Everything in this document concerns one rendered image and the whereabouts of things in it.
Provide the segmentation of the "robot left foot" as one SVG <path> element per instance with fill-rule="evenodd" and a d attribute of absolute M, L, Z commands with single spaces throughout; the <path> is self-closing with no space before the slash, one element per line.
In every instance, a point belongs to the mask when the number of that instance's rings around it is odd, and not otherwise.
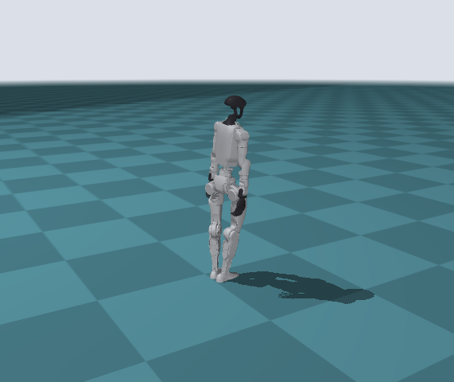
<path fill-rule="evenodd" d="M 211 271 L 210 279 L 216 279 L 217 275 L 218 275 L 219 273 L 221 273 L 221 271 L 222 271 L 222 268 L 221 268 L 221 267 L 219 267 L 219 270 L 218 270 L 218 271 L 215 271 L 215 269 L 214 269 L 214 271 Z"/>

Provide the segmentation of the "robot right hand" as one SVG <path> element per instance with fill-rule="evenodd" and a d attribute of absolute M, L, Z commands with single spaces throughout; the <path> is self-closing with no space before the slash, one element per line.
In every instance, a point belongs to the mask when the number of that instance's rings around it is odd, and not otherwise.
<path fill-rule="evenodd" d="M 243 189 L 239 189 L 239 194 L 238 194 L 239 200 L 236 205 L 236 209 L 234 212 L 231 212 L 233 216 L 240 216 L 243 213 L 243 210 L 246 208 L 246 201 L 245 198 L 246 196 L 243 196 Z"/>

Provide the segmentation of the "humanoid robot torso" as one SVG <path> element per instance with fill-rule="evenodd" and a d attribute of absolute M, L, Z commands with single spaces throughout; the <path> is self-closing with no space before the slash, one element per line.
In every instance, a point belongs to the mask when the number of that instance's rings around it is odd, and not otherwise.
<path fill-rule="evenodd" d="M 219 170 L 219 175 L 214 176 L 213 189 L 216 192 L 227 194 L 228 185 L 235 184 L 235 177 L 231 176 L 233 170 L 231 167 L 238 165 L 238 143 L 235 140 L 235 129 L 243 128 L 237 122 L 235 125 L 228 126 L 222 123 L 224 121 L 218 124 L 215 138 L 215 161 L 223 168 Z"/>

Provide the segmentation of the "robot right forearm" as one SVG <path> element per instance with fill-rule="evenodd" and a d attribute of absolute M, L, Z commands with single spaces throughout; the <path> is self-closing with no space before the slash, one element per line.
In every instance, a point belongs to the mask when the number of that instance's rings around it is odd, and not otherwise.
<path fill-rule="evenodd" d="M 239 189 L 243 189 L 243 196 L 246 196 L 248 194 L 249 171 L 250 171 L 250 161 L 245 160 L 243 162 L 242 170 L 239 171 Z M 239 190 L 238 190 L 238 192 L 239 192 Z"/>

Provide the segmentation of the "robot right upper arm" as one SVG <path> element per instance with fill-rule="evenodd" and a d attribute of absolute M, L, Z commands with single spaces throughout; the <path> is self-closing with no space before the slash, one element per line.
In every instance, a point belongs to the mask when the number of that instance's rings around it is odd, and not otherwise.
<path fill-rule="evenodd" d="M 243 162 L 245 160 L 248 160 L 248 159 L 246 159 L 246 155 L 247 155 L 249 137 L 250 136 L 247 131 L 245 131 L 241 128 L 235 129 L 235 140 L 238 143 L 238 164 L 241 169 L 243 167 Z"/>

